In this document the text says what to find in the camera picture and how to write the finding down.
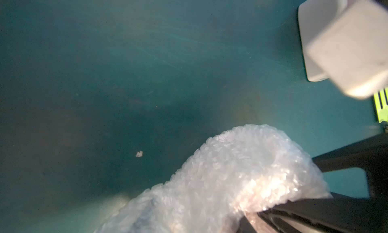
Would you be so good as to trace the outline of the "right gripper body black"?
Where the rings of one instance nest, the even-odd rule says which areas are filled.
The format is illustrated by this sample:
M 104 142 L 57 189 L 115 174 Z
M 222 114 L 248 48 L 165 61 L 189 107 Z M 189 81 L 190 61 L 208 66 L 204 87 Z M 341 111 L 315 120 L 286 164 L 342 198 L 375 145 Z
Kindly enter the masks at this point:
M 322 172 L 365 171 L 369 198 L 334 193 L 330 199 L 288 202 L 240 221 L 239 233 L 386 233 L 388 231 L 388 135 L 386 133 L 314 157 Z

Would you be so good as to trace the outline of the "bubble wrap sheet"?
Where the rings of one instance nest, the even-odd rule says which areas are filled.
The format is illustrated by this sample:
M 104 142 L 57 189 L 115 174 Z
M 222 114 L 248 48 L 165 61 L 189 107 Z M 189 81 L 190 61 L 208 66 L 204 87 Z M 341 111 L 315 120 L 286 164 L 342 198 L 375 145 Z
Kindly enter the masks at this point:
M 247 213 L 330 198 L 322 172 L 296 142 L 268 125 L 209 138 L 164 184 L 131 199 L 100 233 L 234 233 Z

